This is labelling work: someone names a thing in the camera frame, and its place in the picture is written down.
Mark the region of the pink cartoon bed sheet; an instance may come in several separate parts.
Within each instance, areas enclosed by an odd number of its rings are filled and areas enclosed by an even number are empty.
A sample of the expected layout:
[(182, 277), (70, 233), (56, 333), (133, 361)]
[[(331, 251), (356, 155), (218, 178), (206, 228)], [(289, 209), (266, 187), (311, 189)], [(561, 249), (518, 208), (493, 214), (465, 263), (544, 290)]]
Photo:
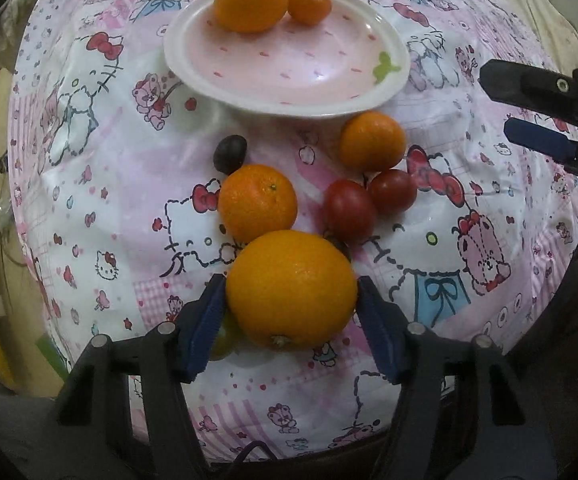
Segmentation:
[[(327, 228), (336, 180), (368, 184), (339, 159), (338, 117), (254, 114), (201, 96), (165, 62), (163, 37), (193, 0), (39, 0), (16, 64), (9, 118), (12, 206), (24, 258), (62, 359), (90, 339), (139, 337), (173, 321), (248, 244), (217, 210), (213, 153), (248, 143), (245, 165), (295, 188), (289, 230), (329, 240), (356, 276), (411, 320), (511, 349), (543, 313), (578, 246), (578, 178), (509, 143), (505, 121), (562, 121), (492, 102), (479, 85), (492, 58), (552, 59), (507, 0), (362, 0), (401, 35), (406, 86), (375, 112), (396, 120), (406, 150), (391, 168), (417, 186), (411, 208), (377, 211), (347, 245)], [(310, 350), (241, 342), (184, 389), (205, 457), (232, 460), (252, 441), (281, 458), (349, 448), (389, 427), (399, 388), (378, 372), (354, 313)]]

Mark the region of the pink white plate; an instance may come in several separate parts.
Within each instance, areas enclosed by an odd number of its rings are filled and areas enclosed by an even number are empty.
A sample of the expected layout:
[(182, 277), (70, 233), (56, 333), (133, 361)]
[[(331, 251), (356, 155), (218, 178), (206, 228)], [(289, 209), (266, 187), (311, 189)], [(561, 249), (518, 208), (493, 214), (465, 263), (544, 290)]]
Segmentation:
[(314, 27), (283, 18), (239, 35), (214, 23), (213, 0), (193, 0), (167, 28), (165, 62), (201, 96), (254, 114), (326, 118), (377, 108), (406, 86), (408, 49), (366, 2), (331, 1)]

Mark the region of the small mandarin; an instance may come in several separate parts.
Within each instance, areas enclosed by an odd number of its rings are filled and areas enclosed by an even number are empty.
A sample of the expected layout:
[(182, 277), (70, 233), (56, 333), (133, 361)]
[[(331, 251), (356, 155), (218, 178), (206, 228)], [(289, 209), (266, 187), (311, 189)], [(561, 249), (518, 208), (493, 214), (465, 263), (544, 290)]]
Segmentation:
[(331, 9), (331, 0), (288, 0), (290, 17), (305, 26), (321, 24), (330, 14)]

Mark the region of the large orange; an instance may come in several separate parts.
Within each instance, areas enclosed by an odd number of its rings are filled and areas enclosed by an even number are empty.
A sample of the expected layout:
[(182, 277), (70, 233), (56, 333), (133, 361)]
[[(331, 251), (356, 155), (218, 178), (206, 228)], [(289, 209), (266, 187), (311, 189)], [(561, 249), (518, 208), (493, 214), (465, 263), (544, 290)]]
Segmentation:
[(266, 233), (246, 246), (226, 277), (226, 300), (244, 333), (274, 351), (310, 350), (335, 338), (355, 309), (351, 263), (329, 240)]
[(216, 23), (229, 32), (259, 34), (273, 28), (286, 14), (288, 0), (214, 0)]

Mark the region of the green tomato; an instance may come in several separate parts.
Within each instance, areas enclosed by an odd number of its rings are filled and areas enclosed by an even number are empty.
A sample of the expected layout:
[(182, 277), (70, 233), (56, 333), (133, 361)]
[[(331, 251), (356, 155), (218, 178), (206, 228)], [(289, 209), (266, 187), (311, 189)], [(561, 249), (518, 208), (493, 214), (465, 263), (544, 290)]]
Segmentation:
[(241, 330), (231, 312), (226, 311), (210, 351), (210, 360), (219, 361), (231, 354), (241, 339)]

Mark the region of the red tomato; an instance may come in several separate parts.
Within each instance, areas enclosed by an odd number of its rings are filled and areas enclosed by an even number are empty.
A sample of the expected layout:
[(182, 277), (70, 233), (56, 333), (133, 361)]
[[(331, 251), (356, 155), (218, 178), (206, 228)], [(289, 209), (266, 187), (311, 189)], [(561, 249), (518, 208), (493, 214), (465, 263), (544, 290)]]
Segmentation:
[(323, 207), (327, 228), (341, 242), (358, 245), (373, 234), (377, 209), (362, 185), (344, 179), (332, 182)]
[(417, 186), (407, 172), (390, 169), (380, 172), (369, 182), (368, 193), (379, 214), (394, 216), (413, 206)]

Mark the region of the dark plum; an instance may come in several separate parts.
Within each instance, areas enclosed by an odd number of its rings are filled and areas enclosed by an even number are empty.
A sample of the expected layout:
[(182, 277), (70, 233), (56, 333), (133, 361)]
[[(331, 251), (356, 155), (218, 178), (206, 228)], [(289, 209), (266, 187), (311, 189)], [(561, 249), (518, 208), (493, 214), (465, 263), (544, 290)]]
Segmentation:
[(248, 143), (243, 136), (232, 134), (219, 141), (213, 153), (214, 168), (221, 174), (234, 174), (245, 162)]

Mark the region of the medium mandarin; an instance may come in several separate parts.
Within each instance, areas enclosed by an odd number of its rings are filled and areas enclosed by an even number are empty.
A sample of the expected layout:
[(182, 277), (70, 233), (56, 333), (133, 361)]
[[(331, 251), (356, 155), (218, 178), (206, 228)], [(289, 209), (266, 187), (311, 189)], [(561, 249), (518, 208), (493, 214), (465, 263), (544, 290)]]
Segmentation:
[(298, 199), (292, 183), (275, 168), (245, 165), (223, 181), (217, 210), (227, 233), (248, 244), (268, 232), (289, 230)]

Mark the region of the small tangerine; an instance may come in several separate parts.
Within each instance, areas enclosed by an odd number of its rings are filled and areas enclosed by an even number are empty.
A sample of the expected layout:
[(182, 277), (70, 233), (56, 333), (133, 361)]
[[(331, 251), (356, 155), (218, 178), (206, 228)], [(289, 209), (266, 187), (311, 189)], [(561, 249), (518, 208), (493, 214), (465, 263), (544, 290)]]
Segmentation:
[(365, 112), (349, 119), (339, 139), (339, 159), (357, 172), (380, 172), (397, 166), (406, 150), (404, 129), (392, 117)]

